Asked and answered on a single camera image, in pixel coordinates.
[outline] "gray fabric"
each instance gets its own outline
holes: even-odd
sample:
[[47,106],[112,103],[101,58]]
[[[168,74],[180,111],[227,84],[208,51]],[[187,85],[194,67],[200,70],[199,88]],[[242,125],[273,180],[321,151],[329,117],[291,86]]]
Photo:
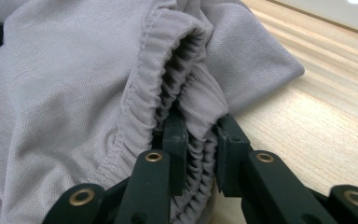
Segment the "gray fabric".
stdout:
[[40,223],[73,185],[129,176],[175,100],[191,160],[171,219],[205,223],[213,124],[303,73],[236,1],[5,2],[0,223]]

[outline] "gray fitted cover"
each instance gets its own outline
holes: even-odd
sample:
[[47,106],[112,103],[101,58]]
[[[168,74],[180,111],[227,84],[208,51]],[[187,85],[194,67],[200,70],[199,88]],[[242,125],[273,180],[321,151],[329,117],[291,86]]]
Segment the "gray fitted cover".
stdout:
[[239,1],[0,0],[0,21],[0,223],[129,176],[175,100],[191,163],[171,219],[205,223],[211,127],[303,73]]

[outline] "gathered elastic edge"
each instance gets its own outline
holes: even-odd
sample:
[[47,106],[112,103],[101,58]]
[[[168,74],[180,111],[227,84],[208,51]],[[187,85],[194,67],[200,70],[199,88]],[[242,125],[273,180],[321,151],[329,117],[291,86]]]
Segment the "gathered elastic edge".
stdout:
[[[205,45],[200,27],[194,18],[167,8],[155,8],[146,18],[135,77],[123,94],[117,137],[89,182],[111,187],[131,174],[137,155],[151,148],[153,130],[167,116]],[[180,69],[170,66],[169,59]],[[163,80],[172,75],[169,70],[174,72],[173,84]]]

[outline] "wooden table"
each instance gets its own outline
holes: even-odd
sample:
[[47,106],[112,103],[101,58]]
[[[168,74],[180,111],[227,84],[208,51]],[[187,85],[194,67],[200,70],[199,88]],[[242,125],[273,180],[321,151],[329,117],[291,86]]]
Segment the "wooden table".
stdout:
[[[325,195],[358,186],[358,33],[270,1],[243,2],[306,68],[236,116],[253,147],[278,154]],[[218,195],[210,223],[245,223],[240,204]]]

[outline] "light wood grain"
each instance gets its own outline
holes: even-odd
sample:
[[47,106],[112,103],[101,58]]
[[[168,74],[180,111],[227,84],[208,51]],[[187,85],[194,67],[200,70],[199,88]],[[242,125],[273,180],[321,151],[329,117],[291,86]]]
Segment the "light wood grain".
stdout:
[[[358,34],[269,1],[243,1],[306,73],[236,119],[256,149],[278,154],[327,195],[358,186]],[[217,198],[211,224],[244,223],[240,200]]]

